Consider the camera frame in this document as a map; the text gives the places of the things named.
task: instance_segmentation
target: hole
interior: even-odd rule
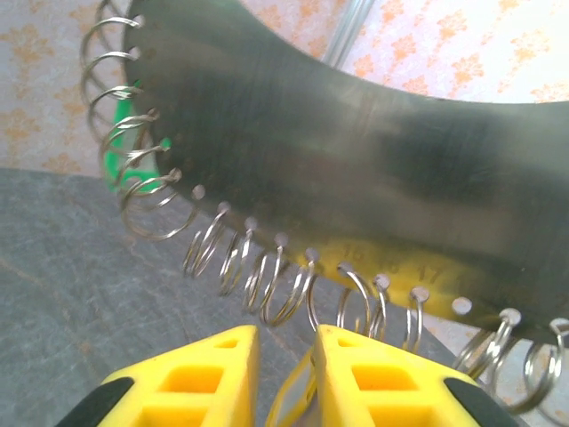
[[[217,205],[218,214],[226,214],[231,210],[231,205],[228,202],[221,202]]]
[[[447,418],[437,416],[437,411],[428,402],[397,402],[396,405],[374,402],[369,406],[369,411],[373,425],[381,427],[450,425]]]
[[[347,277],[348,271],[353,271],[354,269],[352,269],[352,264],[350,264],[349,262],[341,262],[338,264],[338,272],[343,276],[343,277]]]
[[[309,247],[306,252],[304,253],[306,259],[312,262],[318,262],[320,259],[320,254],[314,247]]]
[[[172,147],[172,141],[170,141],[170,138],[164,138],[160,141],[160,147],[162,147],[163,149],[170,149]]]
[[[132,18],[132,20],[139,24],[139,28],[144,27],[144,24],[146,23],[144,15],[136,15],[134,18]]]
[[[500,317],[501,318],[508,318],[508,320],[511,322],[512,326],[515,326],[515,325],[519,324],[519,322],[522,320],[522,313],[520,313],[516,309],[508,308],[508,309],[504,309],[501,311]]]
[[[453,301],[453,311],[459,316],[469,314],[472,310],[472,301],[464,296],[460,296]]]
[[[160,111],[158,111],[158,109],[149,109],[146,114],[148,114],[154,120],[160,117]]]
[[[386,274],[378,274],[373,279],[373,284],[380,290],[387,291],[389,285],[391,285],[391,280]]]
[[[223,369],[220,367],[177,367],[173,369],[160,391],[172,393],[215,393],[220,385]]]
[[[550,325],[557,326],[560,329],[566,330],[569,328],[569,319],[566,318],[554,318],[549,322]]]
[[[140,58],[140,48],[138,46],[131,47],[128,53],[132,56],[132,60]]]
[[[341,347],[357,347],[354,343],[346,341],[343,338],[338,338],[338,345]]]
[[[257,229],[257,220],[255,220],[252,216],[245,220],[245,228],[250,231],[255,231]]]
[[[178,169],[177,167],[174,167],[170,171],[170,176],[174,182],[178,182],[179,180],[181,180],[181,170]]]
[[[224,341],[224,342],[221,342],[221,343],[215,345],[215,348],[217,348],[217,349],[235,349],[236,346],[237,346],[237,340],[229,340],[229,341]]]
[[[367,366],[352,367],[352,374],[361,391],[413,391],[418,390],[412,377],[400,367]]]
[[[192,197],[195,200],[201,200],[205,197],[205,187],[203,185],[196,185],[192,190]]]
[[[204,423],[206,407],[145,406],[135,427],[158,427],[161,425],[183,425],[199,427]]]
[[[288,245],[288,236],[284,233],[278,233],[275,236],[275,243],[277,246],[285,247]]]
[[[430,292],[428,289],[424,288],[423,286],[416,286],[411,290],[411,293],[415,295],[415,297],[421,301],[425,302],[430,297]]]

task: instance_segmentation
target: stainless steel surface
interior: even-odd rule
[[[105,7],[108,7],[112,13],[116,13],[114,8],[108,5],[107,0],[102,0],[98,10],[105,9]],[[159,145],[146,146],[149,125],[157,121],[160,116],[156,109],[151,109],[147,114],[129,116],[132,105],[127,101],[143,93],[143,89],[140,89],[139,82],[134,82],[131,86],[118,85],[108,89],[105,84],[97,78],[96,68],[102,60],[113,56],[124,57],[126,52],[105,52],[95,58],[90,58],[89,56],[93,35],[97,34],[99,29],[104,28],[109,23],[121,24],[130,28],[140,28],[141,24],[137,23],[136,20],[144,21],[141,16],[133,17],[132,20],[124,17],[113,17],[95,23],[93,28],[87,32],[81,46],[81,65],[84,70],[81,78],[81,86],[83,88],[84,101],[89,105],[87,118],[91,125],[91,131],[95,140],[100,144],[99,160],[104,169],[104,176],[108,178],[111,186],[117,189],[120,199],[121,217],[125,227],[135,235],[153,241],[163,241],[180,235],[180,233],[193,224],[199,211],[194,205],[189,209],[188,218],[181,226],[177,228],[171,227],[168,231],[161,231],[160,233],[155,233],[146,226],[140,226],[136,221],[132,220],[133,214],[151,214],[171,204],[179,193],[172,191],[169,187],[171,184],[180,180],[181,171],[179,168],[173,168],[167,175],[163,176],[155,175],[142,178],[138,175],[138,181],[129,183],[129,179],[126,178],[128,173],[137,170],[140,167],[141,161],[146,157],[154,157],[156,153],[167,152],[170,149],[171,143],[165,143],[164,140],[163,143]],[[95,84],[101,91],[100,94],[94,96],[92,101],[89,100],[89,94],[87,92],[89,83]],[[103,120],[103,123],[106,123],[109,129],[107,135],[102,137],[100,129],[95,125],[94,119],[95,117],[102,118],[97,110],[98,102],[108,96],[117,98],[121,103],[117,104],[116,107],[115,124],[112,125]],[[133,138],[131,138],[132,143],[125,146],[124,139],[128,136],[133,136]],[[109,166],[109,163],[115,163],[116,166]],[[159,201],[149,203],[148,200],[144,200],[145,197],[161,194],[165,189],[168,189],[170,194],[163,196]],[[194,187],[191,197],[193,202],[199,202],[199,200],[204,197],[203,187]],[[276,314],[271,313],[276,291],[278,288],[280,290],[286,285],[287,273],[290,273],[292,267],[294,267],[293,263],[285,255],[288,237],[284,233],[279,233],[274,238],[273,243],[275,246],[265,247],[265,249],[256,256],[250,254],[251,243],[255,238],[258,224],[256,221],[248,219],[244,222],[246,228],[244,237],[241,237],[238,232],[233,231],[230,243],[227,249],[225,249],[224,242],[222,245],[220,245],[220,243],[222,243],[222,238],[227,231],[223,222],[225,218],[229,216],[230,211],[231,206],[229,204],[225,202],[220,203],[218,211],[209,226],[194,234],[182,263],[183,272],[188,273],[192,278],[200,277],[211,260],[214,259],[215,255],[220,250],[224,250],[225,259],[219,272],[221,296],[231,294],[236,289],[239,279],[245,276],[244,273],[248,271],[247,279],[244,282],[244,312],[259,314],[260,320],[264,325],[272,327],[281,326],[284,322],[292,318],[293,314],[303,303],[306,303],[310,325],[316,330],[316,325],[320,322],[316,314],[313,290],[317,281],[316,270],[318,254],[313,250],[306,250],[304,256],[307,266],[299,266],[296,273],[293,273],[293,275],[295,275],[293,288],[288,294],[286,301],[280,306]],[[274,260],[272,268],[269,266],[272,261],[270,260],[271,249],[274,249],[274,252],[276,252],[276,259]],[[250,266],[248,265],[249,261],[252,261],[251,268],[249,268]],[[386,304],[389,296],[386,291],[389,281],[386,282],[384,280],[382,285],[381,281],[374,281],[374,284],[378,286],[379,303],[375,308],[372,319],[371,307],[373,303],[373,289],[353,271],[348,263],[343,262],[339,264],[338,270],[346,278],[350,278],[353,281],[365,303],[365,322],[362,325],[361,317],[356,315],[356,330],[361,330],[363,334],[368,334],[373,337],[377,337],[379,333],[379,338],[383,339],[387,321]],[[351,289],[346,288],[339,298],[336,315],[336,325],[339,327],[344,327],[345,325],[346,310],[350,294]],[[410,300],[416,300],[413,291],[410,293]],[[403,343],[404,348],[413,352],[417,352],[421,338],[422,307],[418,306],[417,314],[417,332],[413,338],[413,345],[410,346],[413,321],[411,312],[409,310],[407,311],[406,334]]]
[[[342,281],[348,257],[368,280],[391,272],[396,303],[422,281],[426,312],[492,328],[513,307],[514,335],[552,342],[549,321],[569,312],[569,102],[374,85],[295,50],[235,0],[134,0],[137,15],[145,25],[125,30],[124,51],[141,55],[126,75],[144,91],[137,111],[160,113],[155,142],[172,140],[157,163],[180,168],[176,190],[204,185],[200,206],[228,201],[241,232],[254,216],[259,241],[286,232],[293,258],[315,247],[328,278]],[[461,318],[458,296],[474,303]]]

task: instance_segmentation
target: floral wallpaper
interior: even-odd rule
[[[348,2],[242,1],[282,38],[316,58],[323,57]],[[128,5],[116,3],[123,10]],[[1,166],[99,173],[78,92],[80,40],[94,22],[97,4],[0,5]],[[377,0],[344,70],[452,99],[569,100],[568,19],[565,0]],[[118,70],[108,73],[116,76]]]

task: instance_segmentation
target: gray floor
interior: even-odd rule
[[[219,259],[198,280],[180,274],[184,246],[205,218],[151,244],[126,232],[102,181],[0,169],[0,190],[0,425],[54,425],[114,370],[256,321],[242,314],[239,291],[216,295]],[[319,313],[333,318],[339,288],[318,283],[326,289]],[[388,342],[399,344],[404,313],[390,316]],[[258,425],[312,334],[304,310],[261,329]],[[428,331],[421,354],[453,360]]]

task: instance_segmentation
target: black rubber tip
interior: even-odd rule
[[[445,385],[480,427],[517,427],[516,420],[480,387],[458,378],[446,378]]]
[[[97,427],[132,387],[130,377],[97,387],[81,400],[55,427]]]

